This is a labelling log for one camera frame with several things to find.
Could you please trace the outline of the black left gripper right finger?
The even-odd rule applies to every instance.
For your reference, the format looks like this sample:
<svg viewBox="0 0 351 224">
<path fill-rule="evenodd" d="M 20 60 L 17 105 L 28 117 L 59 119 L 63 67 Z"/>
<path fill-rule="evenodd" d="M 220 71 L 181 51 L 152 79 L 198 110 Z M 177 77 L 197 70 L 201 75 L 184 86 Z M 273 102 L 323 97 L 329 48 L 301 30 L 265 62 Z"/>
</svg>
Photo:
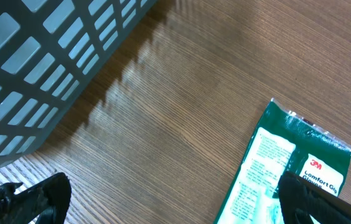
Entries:
<svg viewBox="0 0 351 224">
<path fill-rule="evenodd" d="M 351 204 L 293 172 L 280 177 L 278 195 L 285 224 L 351 223 Z"/>
</svg>

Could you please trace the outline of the green 3M sponge package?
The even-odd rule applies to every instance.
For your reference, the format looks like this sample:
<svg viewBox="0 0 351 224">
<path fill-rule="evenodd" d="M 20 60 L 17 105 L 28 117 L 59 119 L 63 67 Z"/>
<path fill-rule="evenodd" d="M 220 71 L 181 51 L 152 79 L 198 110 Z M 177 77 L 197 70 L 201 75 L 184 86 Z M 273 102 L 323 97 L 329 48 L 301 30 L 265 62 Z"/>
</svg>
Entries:
<svg viewBox="0 0 351 224">
<path fill-rule="evenodd" d="M 350 160 L 351 145 L 271 99 L 215 223 L 283 223 L 278 182 L 284 172 L 339 196 Z"/>
</svg>

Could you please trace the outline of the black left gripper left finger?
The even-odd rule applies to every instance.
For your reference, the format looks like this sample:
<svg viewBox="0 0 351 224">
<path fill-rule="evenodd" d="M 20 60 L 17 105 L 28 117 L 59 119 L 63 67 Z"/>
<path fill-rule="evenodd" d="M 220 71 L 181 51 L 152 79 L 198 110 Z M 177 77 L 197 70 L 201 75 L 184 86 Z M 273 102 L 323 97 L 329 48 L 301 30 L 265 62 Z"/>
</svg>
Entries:
<svg viewBox="0 0 351 224">
<path fill-rule="evenodd" d="M 63 172 L 16 194 L 21 182 L 0 185 L 0 223 L 63 223 L 65 221 L 72 188 Z"/>
</svg>

